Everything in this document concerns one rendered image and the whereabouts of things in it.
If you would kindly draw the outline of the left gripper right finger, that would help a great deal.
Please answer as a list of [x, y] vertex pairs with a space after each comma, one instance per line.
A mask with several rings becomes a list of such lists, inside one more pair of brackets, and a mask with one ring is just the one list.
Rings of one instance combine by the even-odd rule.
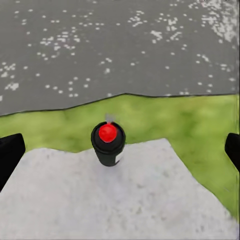
[[229, 133], [226, 138], [224, 150], [240, 172], [240, 134]]

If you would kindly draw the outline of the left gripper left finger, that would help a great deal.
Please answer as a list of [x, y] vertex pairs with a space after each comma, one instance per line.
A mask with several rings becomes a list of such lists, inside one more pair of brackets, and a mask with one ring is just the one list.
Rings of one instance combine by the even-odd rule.
[[26, 151], [24, 137], [15, 133], [0, 138], [0, 192]]

